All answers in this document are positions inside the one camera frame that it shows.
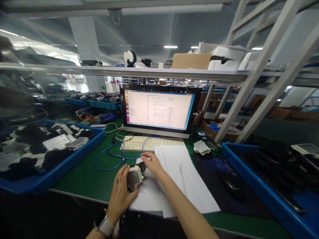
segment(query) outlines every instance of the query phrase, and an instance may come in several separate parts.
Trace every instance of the keyboard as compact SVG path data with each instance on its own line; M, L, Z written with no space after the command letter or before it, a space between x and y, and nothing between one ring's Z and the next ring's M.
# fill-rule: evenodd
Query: keyboard
M132 136L125 136L124 140L130 139ZM147 139L147 136L134 136L131 140L125 141L125 152L141 152L142 145ZM149 138L144 143L143 152L154 152L154 146L157 145L185 145L181 138Z

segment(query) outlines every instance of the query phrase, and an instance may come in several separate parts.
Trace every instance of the mouse pad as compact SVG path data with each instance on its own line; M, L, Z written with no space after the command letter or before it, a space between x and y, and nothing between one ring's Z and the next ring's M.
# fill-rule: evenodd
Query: mouse pad
M206 154L205 156L192 154L191 156L199 175L217 202L221 212L263 219L275 219L272 212L266 207L258 195L224 159L214 157L211 154ZM229 194L217 175L219 171L229 173L235 177L241 189L244 191L244 202L234 199Z

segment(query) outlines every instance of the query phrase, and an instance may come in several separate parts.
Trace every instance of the computer monitor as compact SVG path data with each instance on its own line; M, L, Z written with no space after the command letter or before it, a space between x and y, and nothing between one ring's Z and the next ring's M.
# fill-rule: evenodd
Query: computer monitor
M124 130L189 137L202 89L123 84L120 92Z

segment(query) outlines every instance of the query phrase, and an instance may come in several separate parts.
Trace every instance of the blue plastic bin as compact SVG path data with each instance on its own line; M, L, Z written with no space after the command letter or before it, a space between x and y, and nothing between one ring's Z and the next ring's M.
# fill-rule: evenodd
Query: blue plastic bin
M46 124L52 126L57 121L45 120L39 124ZM104 129L95 127L88 127L83 125L76 125L79 128L90 129L94 134L94 138L87 142L84 146L75 151L71 156L62 161L59 165L53 168L50 172L44 175L32 176L17 181L8 181L0 178L0 187L9 190L16 194L32 192L35 194L44 193L51 188L64 174L72 169L78 162L80 162L89 152L91 152L103 139Z
M299 215L288 206L260 177L258 177L228 145L243 154L248 150L256 150L259 146L222 143L223 155L238 174L258 194L266 206L272 211L278 221L292 234L294 238L319 238L319 194L306 192L305 195L294 194L293 198L308 212Z
M71 99L68 96L63 97L65 102L71 104L71 105L78 105L78 106L83 106L83 107L89 107L90 103L88 100L82 101L82 100L77 100L77 99Z
M100 102L100 101L89 100L89 104L91 107L95 107L95 108L117 110L117 107L121 104L121 102L109 103L109 102Z

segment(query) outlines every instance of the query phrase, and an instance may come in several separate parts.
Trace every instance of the white paper sheet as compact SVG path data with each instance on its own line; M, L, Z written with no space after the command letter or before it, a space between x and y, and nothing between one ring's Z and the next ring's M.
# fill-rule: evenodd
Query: white paper sheet
M201 213L220 211L218 204L196 171L187 148L180 145L155 146L155 154L165 171L174 180L179 189L185 193L179 169L182 167L186 196ZM164 198L161 204L164 218L176 216L167 198Z
M162 211L160 188L157 178L147 168L143 173L144 179L139 185L140 191L131 204L130 209L138 211Z

